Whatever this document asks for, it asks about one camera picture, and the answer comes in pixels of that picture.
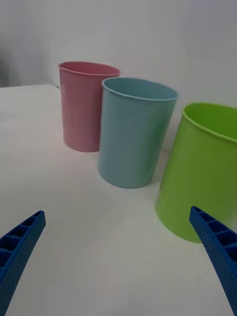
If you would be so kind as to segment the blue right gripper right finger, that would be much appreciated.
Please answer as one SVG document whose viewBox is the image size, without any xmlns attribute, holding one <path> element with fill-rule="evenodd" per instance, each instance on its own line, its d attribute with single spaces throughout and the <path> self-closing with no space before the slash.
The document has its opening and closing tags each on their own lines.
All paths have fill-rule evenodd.
<svg viewBox="0 0 237 316">
<path fill-rule="evenodd" d="M 237 315 L 237 234 L 193 206 L 190 223 L 215 269 L 234 315 Z"/>
</svg>

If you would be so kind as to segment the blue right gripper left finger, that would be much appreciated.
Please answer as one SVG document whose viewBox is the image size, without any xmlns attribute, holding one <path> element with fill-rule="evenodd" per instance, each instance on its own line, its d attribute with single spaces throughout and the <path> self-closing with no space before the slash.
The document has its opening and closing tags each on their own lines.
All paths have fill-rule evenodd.
<svg viewBox="0 0 237 316">
<path fill-rule="evenodd" d="M 40 210 L 0 238 L 0 315 L 4 316 L 29 257 L 46 225 Z"/>
</svg>

